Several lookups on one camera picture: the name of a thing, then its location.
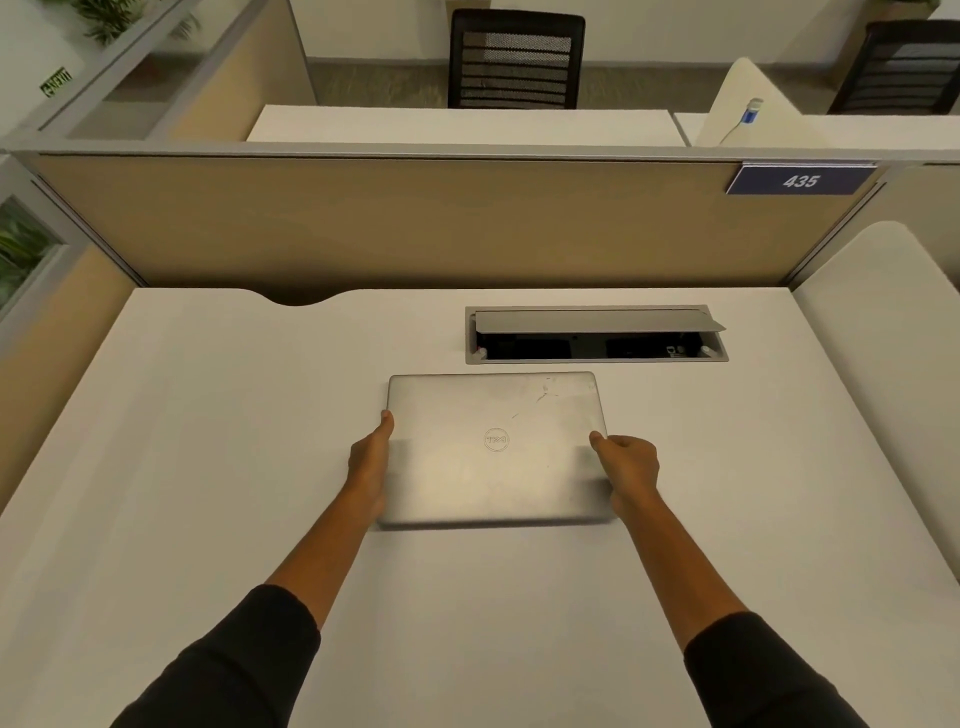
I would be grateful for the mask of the beige side cubicle partition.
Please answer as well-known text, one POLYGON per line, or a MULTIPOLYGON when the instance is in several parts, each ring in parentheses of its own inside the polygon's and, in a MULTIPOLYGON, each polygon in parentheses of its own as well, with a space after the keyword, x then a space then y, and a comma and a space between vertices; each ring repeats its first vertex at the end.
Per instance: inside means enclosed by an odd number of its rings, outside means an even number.
POLYGON ((62 243, 0 311, 0 514, 114 321, 146 285, 25 161, 0 152, 0 203, 62 243))

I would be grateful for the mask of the white curved desk divider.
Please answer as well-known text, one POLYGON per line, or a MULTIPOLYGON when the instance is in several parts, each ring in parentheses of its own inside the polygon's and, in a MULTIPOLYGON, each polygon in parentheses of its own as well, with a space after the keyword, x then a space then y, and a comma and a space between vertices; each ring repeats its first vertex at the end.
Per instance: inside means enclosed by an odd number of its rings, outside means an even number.
POLYGON ((774 82, 740 57, 691 140, 703 148, 794 149, 810 147, 820 137, 774 82))
POLYGON ((907 226, 879 222, 793 296, 960 582, 960 291, 907 226))

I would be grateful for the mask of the person's left forearm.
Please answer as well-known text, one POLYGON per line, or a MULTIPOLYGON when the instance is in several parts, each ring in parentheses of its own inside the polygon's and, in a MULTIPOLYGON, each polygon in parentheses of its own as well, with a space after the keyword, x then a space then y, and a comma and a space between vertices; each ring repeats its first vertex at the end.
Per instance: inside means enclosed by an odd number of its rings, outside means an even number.
POLYGON ((109 728, 288 728, 381 501, 346 483, 267 582, 182 650, 109 728))

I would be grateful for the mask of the person's left hand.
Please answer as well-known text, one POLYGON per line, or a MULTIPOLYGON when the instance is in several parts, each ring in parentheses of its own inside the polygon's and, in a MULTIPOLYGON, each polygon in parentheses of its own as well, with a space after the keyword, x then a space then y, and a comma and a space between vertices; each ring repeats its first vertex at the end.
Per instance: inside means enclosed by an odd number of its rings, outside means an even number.
POLYGON ((385 482, 391 442, 391 439, 386 444, 374 441, 373 431, 351 446, 344 486, 356 497, 369 525, 373 524, 385 509, 385 482))

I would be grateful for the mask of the green potted plant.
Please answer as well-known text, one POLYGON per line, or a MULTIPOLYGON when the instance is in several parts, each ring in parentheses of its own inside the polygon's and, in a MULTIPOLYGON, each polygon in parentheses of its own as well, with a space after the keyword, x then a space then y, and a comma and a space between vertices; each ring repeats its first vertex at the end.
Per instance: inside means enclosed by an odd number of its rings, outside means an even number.
POLYGON ((0 311, 62 246, 15 198, 0 202, 0 311))
POLYGON ((162 8, 165 0, 57 0, 79 18, 83 36, 101 47, 162 8))

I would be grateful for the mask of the black mesh office chair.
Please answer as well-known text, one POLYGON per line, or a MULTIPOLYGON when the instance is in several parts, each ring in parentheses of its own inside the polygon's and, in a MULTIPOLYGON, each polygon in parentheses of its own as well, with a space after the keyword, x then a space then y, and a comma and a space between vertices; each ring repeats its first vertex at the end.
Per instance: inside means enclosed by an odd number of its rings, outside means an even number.
POLYGON ((960 100, 960 20, 874 21, 826 113, 947 116, 960 100))
POLYGON ((458 7, 450 14, 449 109, 577 109, 586 35, 580 15, 458 7))

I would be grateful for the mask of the blue desk number sign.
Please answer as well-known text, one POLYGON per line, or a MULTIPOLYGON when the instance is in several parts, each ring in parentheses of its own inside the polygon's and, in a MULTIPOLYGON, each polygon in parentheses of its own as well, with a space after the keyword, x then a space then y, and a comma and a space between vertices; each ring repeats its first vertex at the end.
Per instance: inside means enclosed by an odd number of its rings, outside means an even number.
POLYGON ((729 181, 728 196, 846 197, 877 171, 870 163, 744 162, 729 181))

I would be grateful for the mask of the person's right forearm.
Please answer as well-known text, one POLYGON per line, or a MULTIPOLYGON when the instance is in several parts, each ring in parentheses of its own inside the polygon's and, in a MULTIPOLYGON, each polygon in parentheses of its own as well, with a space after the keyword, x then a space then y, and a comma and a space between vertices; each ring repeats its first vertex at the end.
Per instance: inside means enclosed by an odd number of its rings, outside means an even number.
POLYGON ((628 529, 711 728, 869 728, 721 578, 656 494, 621 494, 628 529))

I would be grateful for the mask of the silver laptop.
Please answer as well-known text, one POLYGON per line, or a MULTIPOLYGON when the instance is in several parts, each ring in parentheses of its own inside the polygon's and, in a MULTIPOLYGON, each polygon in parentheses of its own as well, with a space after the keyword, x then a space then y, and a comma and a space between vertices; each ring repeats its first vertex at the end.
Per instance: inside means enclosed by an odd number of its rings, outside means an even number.
POLYGON ((383 530, 605 524, 590 371, 395 374, 383 530))

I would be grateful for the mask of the person's right hand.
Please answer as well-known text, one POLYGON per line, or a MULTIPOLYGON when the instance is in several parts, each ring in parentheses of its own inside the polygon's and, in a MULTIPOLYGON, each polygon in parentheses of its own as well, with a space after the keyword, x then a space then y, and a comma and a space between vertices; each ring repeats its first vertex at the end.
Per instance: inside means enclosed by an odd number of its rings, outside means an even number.
POLYGON ((642 438, 622 434, 606 437, 617 443, 617 457, 598 459, 611 486, 613 511, 629 525, 643 512, 663 502, 658 488, 661 466, 657 449, 642 438))

